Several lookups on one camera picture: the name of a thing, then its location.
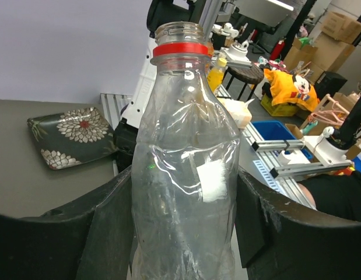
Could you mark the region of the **red cap clear bottle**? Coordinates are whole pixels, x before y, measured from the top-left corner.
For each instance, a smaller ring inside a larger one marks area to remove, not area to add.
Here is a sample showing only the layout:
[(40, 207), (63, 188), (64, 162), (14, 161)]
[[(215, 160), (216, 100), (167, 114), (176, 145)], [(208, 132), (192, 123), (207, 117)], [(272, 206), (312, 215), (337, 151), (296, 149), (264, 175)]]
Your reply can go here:
[(206, 79), (202, 27), (155, 33), (156, 79), (131, 169), (133, 279), (233, 279), (240, 132)]

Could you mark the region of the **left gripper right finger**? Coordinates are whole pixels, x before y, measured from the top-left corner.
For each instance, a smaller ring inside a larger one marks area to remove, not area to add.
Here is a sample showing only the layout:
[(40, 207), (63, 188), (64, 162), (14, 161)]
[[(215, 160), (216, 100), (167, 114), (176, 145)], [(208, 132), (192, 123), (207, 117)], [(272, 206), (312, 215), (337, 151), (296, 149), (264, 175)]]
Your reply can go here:
[(236, 234), (249, 279), (361, 279), (361, 222), (308, 208), (244, 170)]

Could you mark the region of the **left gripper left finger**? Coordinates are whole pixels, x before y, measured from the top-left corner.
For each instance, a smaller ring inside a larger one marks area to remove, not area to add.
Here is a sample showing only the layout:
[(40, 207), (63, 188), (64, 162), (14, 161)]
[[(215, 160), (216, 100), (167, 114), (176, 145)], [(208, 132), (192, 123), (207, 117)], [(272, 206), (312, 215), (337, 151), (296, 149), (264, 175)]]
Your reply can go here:
[(0, 214), (0, 279), (125, 279), (131, 169), (42, 216)]

